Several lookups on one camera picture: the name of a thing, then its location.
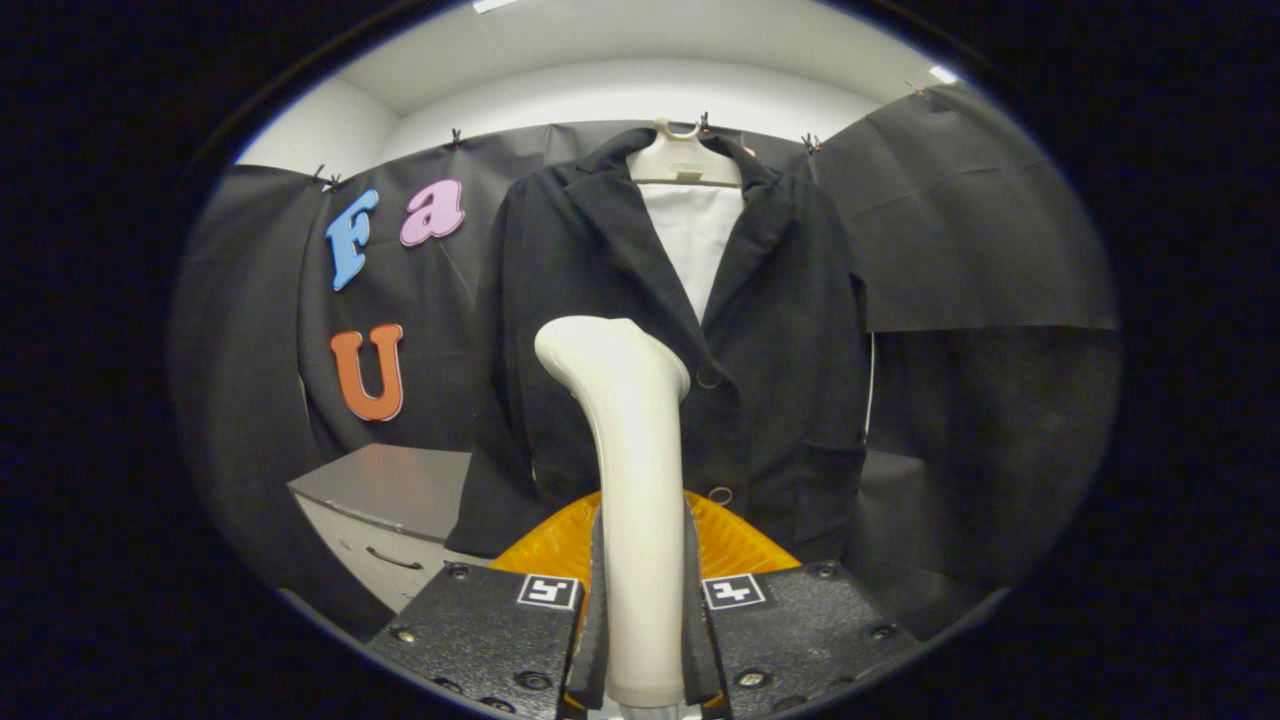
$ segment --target foam letter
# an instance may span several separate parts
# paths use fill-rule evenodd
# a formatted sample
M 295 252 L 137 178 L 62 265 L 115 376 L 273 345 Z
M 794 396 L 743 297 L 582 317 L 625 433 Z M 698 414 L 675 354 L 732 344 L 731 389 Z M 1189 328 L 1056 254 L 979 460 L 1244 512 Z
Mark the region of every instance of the foam letter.
M 429 237 L 444 237 L 458 229 L 466 213 L 462 211 L 462 183 L 443 179 L 431 183 L 408 201 L 412 215 L 401 228 L 401 242 L 417 245 Z
M 364 247 L 369 242 L 369 215 L 365 211 L 372 210 L 375 205 L 378 205 L 378 191 L 369 188 L 351 204 L 351 208 L 329 223 L 325 234 L 333 247 L 334 291 L 342 290 L 365 266 L 365 256 L 356 250 L 356 243 Z
M 387 421 L 399 415 L 404 405 L 404 389 L 401 384 L 399 355 L 396 343 L 404 337 L 399 325 L 378 325 L 369 333 L 369 340 L 378 348 L 378 366 L 383 374 L 381 397 L 371 397 L 365 392 L 365 382 L 360 378 L 358 350 L 364 341 L 357 332 L 333 336 L 329 347 L 338 359 L 338 384 L 347 407 L 361 420 Z

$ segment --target black fabric backdrop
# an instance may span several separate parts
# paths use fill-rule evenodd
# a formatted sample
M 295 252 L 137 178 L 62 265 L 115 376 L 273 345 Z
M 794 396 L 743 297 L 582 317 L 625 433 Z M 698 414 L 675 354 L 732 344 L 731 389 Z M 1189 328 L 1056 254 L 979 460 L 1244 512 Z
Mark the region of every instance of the black fabric backdrop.
M 285 483 L 370 442 L 468 450 L 466 324 L 489 224 L 509 184 L 644 122 L 465 138 L 323 183 L 228 172 L 195 232 L 170 331 L 184 442 L 219 527 L 253 569 L 357 637 L 389 619 L 324 548 Z M 719 131 L 818 182 L 868 284 L 877 363 L 872 448 L 925 460 L 923 478 L 867 487 L 860 562 L 972 587 L 1018 580 L 1082 500 L 1117 397 L 1119 322 L 1101 241 L 1066 181 L 997 110 L 961 87 L 869 114 L 809 154 Z M 456 179 L 466 218 L 404 246 L 408 200 Z M 333 290 L 329 223 L 367 188 L 360 273 Z M 404 404 L 385 423 L 346 405 L 330 338 L 403 327 Z

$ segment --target ceiling light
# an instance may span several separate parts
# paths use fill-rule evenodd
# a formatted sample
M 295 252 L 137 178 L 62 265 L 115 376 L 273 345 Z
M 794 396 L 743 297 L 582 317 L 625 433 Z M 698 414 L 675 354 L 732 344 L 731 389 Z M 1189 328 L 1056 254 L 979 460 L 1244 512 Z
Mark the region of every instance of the ceiling light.
M 934 65 L 933 69 L 929 70 L 929 74 L 946 83 L 952 83 L 960 79 L 959 77 L 956 77 L 955 73 L 943 68 L 942 65 Z
M 483 15 L 489 10 L 497 10 L 498 8 L 502 8 L 503 5 L 511 5 L 516 0 L 476 0 L 475 3 L 471 4 L 471 6 L 475 8 L 476 12 Z

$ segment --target white wall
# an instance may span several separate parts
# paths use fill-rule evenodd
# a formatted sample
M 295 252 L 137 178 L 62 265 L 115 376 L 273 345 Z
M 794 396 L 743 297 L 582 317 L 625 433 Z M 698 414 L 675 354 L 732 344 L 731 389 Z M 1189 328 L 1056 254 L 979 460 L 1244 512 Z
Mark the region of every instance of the white wall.
M 694 60 L 562 65 L 484 85 L 399 118 L 355 85 L 332 78 L 294 102 L 241 155 L 241 164 L 351 177 L 463 137 L 550 123 L 695 122 L 799 141 L 826 140 L 878 102 L 786 73 Z
M 383 145 L 399 119 L 376 97 L 334 77 L 282 113 L 237 163 L 308 176 L 324 163 L 323 177 L 349 177 L 381 161 Z
M 438 100 L 392 131 L 378 163 L 502 129 L 584 120 L 649 119 L 746 129 L 799 142 L 826 140 L 878 102 L 795 76 L 692 60 L 614 60 L 562 65 Z

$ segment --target white shirt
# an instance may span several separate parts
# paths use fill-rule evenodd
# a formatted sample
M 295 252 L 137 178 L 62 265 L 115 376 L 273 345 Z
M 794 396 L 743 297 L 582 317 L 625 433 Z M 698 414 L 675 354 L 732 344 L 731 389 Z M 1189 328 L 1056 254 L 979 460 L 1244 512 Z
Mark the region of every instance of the white shirt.
M 701 323 L 728 236 L 746 206 L 742 190 L 663 183 L 637 187 L 658 240 Z

